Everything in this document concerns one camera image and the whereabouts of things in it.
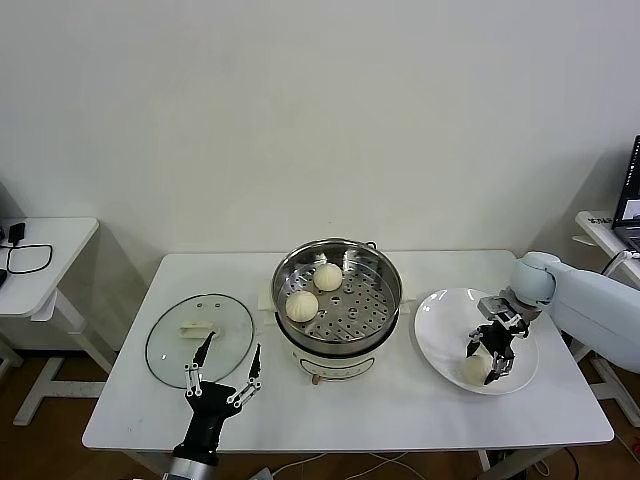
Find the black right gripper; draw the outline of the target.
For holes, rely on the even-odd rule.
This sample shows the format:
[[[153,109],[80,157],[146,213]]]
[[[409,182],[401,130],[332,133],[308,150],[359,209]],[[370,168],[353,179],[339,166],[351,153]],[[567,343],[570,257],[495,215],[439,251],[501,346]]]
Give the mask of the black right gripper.
[[[480,325],[469,334],[467,358],[474,355],[481,344],[493,355],[491,369],[484,379],[484,385],[489,385],[511,372],[515,359],[511,343],[517,336],[526,336],[526,330],[518,326],[505,327],[501,323]]]

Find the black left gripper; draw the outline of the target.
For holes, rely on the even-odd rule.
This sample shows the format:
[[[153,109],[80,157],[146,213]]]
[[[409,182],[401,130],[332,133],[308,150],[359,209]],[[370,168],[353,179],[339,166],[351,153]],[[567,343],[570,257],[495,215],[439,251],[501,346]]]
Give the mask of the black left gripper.
[[[226,419],[237,415],[261,389],[261,345],[257,344],[246,384],[237,392],[234,387],[213,382],[201,384],[203,367],[214,331],[196,349],[192,361],[184,365],[185,398],[192,410],[192,417],[184,440],[172,452],[173,458],[186,459],[201,464],[217,464],[217,447]]]

